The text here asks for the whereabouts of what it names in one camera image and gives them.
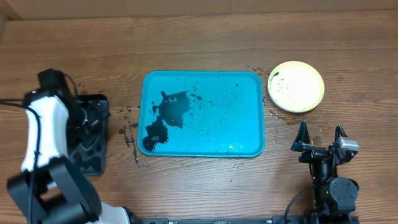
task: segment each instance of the yellow-rimmed plate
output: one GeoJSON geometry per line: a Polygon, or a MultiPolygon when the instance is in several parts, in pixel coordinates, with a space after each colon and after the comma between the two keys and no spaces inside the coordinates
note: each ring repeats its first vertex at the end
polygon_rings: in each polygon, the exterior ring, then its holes
{"type": "Polygon", "coordinates": [[[268,94],[283,110],[303,113],[314,109],[325,93],[320,74],[303,62],[284,62],[268,78],[268,94]]]}

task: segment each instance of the blue tray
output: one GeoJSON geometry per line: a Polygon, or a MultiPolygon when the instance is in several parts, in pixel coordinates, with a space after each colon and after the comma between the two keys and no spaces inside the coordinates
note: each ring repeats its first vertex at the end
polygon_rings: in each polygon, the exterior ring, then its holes
{"type": "Polygon", "coordinates": [[[148,74],[137,144],[149,156],[258,156],[265,146],[260,78],[252,72],[148,74]]]}

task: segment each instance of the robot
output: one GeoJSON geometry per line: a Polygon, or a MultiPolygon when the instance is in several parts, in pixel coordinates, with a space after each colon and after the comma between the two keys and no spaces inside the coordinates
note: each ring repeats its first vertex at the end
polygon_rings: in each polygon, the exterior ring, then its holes
{"type": "Polygon", "coordinates": [[[85,175],[104,170],[109,104],[104,95],[72,96],[61,71],[48,69],[38,74],[40,88],[25,94],[23,104],[0,101],[2,105],[25,108],[29,135],[21,173],[7,181],[9,195],[28,223],[34,224],[359,224],[352,217],[358,184],[337,174],[337,166],[352,160],[358,142],[347,137],[339,125],[335,141],[328,147],[312,146],[307,124],[302,121],[291,147],[301,152],[298,161],[309,164],[311,188],[298,194],[284,215],[257,219],[169,220],[138,218],[128,208],[113,207],[100,200],[85,175]],[[60,194],[43,201],[40,196],[58,187],[60,194]],[[313,191],[313,210],[288,215],[290,206],[313,191]]]}

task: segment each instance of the wooden table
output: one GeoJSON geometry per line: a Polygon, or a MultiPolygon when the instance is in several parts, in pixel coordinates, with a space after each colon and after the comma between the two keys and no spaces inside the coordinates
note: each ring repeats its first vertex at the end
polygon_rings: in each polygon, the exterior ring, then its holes
{"type": "MultiPolygon", "coordinates": [[[[338,171],[361,186],[354,213],[361,223],[398,222],[398,11],[8,22],[0,45],[0,98],[22,98],[39,86],[36,74],[50,67],[71,75],[81,94],[109,99],[106,169],[89,179],[111,205],[129,207],[140,217],[281,215],[312,183],[300,154],[290,151],[306,119],[317,144],[332,142],[337,124],[359,141],[359,154],[338,171]],[[286,113],[267,98],[267,144],[256,158],[138,152],[137,165],[133,148],[118,133],[128,121],[138,122],[142,81],[153,70],[252,71],[267,96],[269,72],[289,60],[314,66],[325,96],[305,114],[286,113]]],[[[26,115],[1,106],[0,127],[0,222],[25,223],[6,180],[18,173],[25,155],[26,115]]],[[[136,138],[137,129],[132,133],[136,138]]],[[[311,206],[307,195],[290,212],[311,206]]]]}

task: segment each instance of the tray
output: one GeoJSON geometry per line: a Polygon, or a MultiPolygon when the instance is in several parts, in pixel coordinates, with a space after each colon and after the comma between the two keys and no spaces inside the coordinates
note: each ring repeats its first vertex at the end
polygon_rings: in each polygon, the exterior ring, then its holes
{"type": "Polygon", "coordinates": [[[265,146],[260,78],[252,72],[148,74],[137,145],[149,156],[258,156],[265,146]]]}

